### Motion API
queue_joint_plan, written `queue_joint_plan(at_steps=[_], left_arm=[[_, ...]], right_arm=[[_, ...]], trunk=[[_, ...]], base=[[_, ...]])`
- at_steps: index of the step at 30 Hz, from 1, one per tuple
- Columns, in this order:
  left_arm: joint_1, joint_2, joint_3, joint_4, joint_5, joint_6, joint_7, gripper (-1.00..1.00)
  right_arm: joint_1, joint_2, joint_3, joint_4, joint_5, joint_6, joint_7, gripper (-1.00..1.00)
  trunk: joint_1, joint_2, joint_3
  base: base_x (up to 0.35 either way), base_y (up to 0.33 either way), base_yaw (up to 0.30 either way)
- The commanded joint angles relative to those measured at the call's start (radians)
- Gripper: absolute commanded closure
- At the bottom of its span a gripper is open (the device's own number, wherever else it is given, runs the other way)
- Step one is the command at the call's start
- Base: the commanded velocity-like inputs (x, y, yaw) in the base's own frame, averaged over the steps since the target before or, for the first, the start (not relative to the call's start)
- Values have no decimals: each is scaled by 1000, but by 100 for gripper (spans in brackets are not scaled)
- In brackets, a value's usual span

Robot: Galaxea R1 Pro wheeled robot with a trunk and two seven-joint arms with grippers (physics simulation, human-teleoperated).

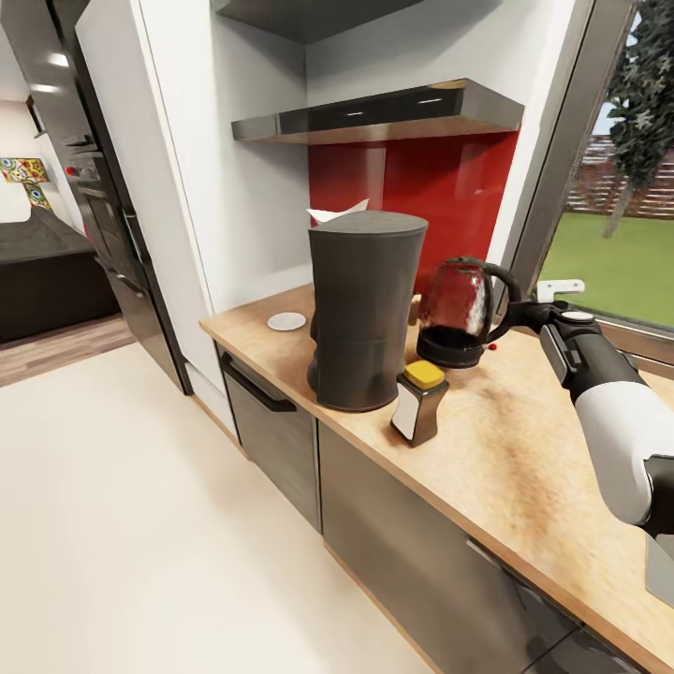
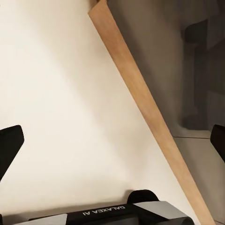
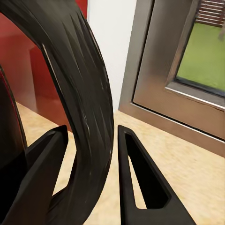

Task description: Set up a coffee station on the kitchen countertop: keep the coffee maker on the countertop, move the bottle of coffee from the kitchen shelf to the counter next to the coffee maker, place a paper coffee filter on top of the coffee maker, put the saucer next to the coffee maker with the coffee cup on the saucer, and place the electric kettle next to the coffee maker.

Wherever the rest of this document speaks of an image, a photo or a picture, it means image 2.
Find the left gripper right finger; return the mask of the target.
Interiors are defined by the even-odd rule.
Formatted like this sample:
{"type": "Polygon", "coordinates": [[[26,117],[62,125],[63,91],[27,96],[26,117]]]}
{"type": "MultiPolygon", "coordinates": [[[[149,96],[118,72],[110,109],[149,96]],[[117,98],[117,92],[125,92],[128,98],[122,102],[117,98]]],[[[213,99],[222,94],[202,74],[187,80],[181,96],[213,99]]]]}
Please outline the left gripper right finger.
{"type": "Polygon", "coordinates": [[[225,162],[225,127],[221,125],[214,125],[211,136],[210,136],[210,142],[220,155],[220,157],[225,162]]]}

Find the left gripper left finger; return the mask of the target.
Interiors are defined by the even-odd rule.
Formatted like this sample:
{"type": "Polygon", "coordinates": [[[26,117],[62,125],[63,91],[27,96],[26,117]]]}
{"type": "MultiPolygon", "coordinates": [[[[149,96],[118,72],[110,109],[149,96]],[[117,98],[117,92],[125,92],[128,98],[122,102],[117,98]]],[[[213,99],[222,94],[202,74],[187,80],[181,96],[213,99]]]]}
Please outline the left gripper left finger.
{"type": "Polygon", "coordinates": [[[24,143],[20,125],[0,130],[0,181],[24,143]]]}

